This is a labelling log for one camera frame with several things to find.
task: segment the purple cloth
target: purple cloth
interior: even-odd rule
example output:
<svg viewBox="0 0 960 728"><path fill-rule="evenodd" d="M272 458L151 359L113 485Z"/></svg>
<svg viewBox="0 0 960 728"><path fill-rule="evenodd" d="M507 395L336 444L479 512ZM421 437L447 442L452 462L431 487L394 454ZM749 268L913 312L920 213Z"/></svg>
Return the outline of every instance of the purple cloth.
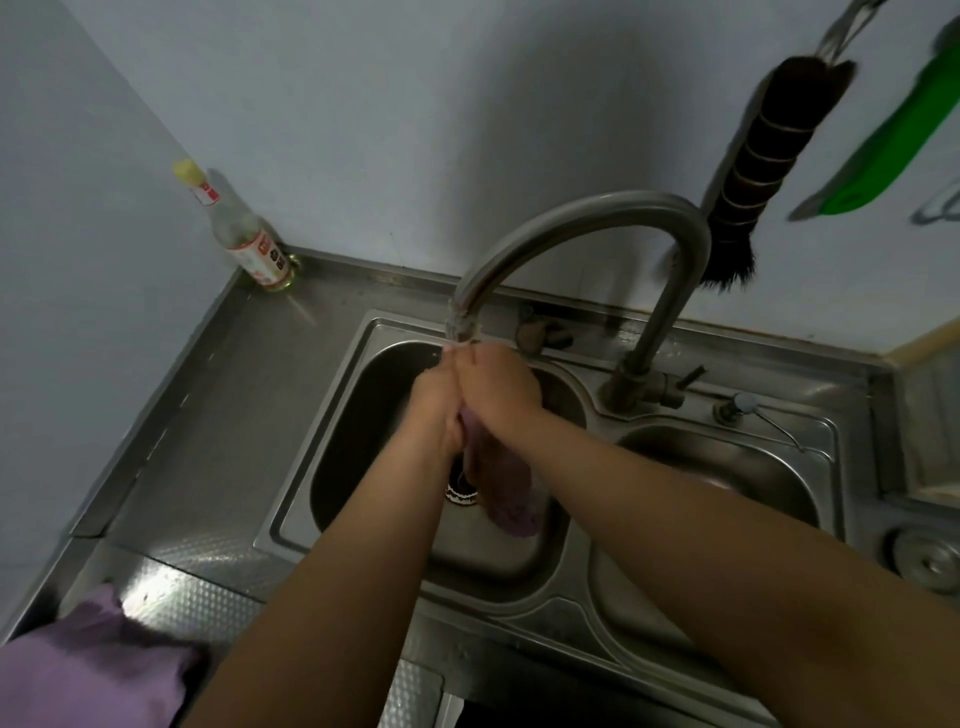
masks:
<svg viewBox="0 0 960 728"><path fill-rule="evenodd" d="M166 728L200 657L127 619L109 584L0 647L2 728Z"/></svg>
<svg viewBox="0 0 960 728"><path fill-rule="evenodd" d="M468 408L460 411L467 444L464 475L477 489L487 517L511 536L529 538L543 528L546 497L534 486L530 466L508 449Z"/></svg>

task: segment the bottle label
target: bottle label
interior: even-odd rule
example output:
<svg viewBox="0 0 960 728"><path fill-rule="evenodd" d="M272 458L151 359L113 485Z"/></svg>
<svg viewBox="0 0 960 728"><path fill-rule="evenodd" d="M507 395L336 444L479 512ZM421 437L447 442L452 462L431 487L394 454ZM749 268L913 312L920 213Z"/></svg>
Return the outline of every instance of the bottle label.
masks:
<svg viewBox="0 0 960 728"><path fill-rule="evenodd" d="M220 195L217 193L209 183L204 182L199 187L190 187L193 190L193 196L200 200L200 204L204 207L210 207L211 205L216 205L217 201L220 199Z"/></svg>
<svg viewBox="0 0 960 728"><path fill-rule="evenodd" d="M290 259L262 228L249 243L227 252L261 285L275 285L290 275Z"/></svg>

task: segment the green object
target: green object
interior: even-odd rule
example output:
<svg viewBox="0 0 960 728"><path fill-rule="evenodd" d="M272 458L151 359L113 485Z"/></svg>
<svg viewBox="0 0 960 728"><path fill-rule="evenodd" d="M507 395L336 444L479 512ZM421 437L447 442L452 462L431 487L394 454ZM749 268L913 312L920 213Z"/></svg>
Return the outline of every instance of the green object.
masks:
<svg viewBox="0 0 960 728"><path fill-rule="evenodd" d="M917 85L851 162L852 174L820 207L839 215L875 200L906 169L941 122L960 101L960 45L926 65Z"/></svg>

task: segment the double sink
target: double sink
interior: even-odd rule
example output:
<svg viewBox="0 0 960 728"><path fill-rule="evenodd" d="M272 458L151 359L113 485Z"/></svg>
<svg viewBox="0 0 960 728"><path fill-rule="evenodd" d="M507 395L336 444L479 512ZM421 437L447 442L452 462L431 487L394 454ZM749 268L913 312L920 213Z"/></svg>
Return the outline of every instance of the double sink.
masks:
<svg viewBox="0 0 960 728"><path fill-rule="evenodd" d="M390 438L414 379L438 361L440 325L367 314L256 547L299 560L336 518ZM771 429L719 425L730 394L691 387L682 407L650 406L631 419L603 410L595 393L612 365L545 352L532 363L549 410L595 436L842 536L837 438L830 422L761 398L803 448ZM680 689L754 713L745 695L660 612L552 501L541 533L507 535L480 507L446 502L421 587L420 608L503 642L524 642L606 672Z"/></svg>

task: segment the hand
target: hand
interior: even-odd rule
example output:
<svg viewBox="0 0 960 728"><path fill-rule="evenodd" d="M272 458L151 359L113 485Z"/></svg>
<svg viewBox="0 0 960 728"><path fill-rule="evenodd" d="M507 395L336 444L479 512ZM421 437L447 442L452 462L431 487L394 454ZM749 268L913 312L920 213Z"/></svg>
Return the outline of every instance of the hand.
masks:
<svg viewBox="0 0 960 728"><path fill-rule="evenodd" d="M542 410L540 383L503 344L471 344L453 352L460 390L480 422L509 446L512 427Z"/></svg>
<svg viewBox="0 0 960 728"><path fill-rule="evenodd" d="M453 350L444 347L440 363L414 380L400 426L404 432L436 438L441 454L451 460L463 450L465 441L459 417L464 400L453 359Z"/></svg>

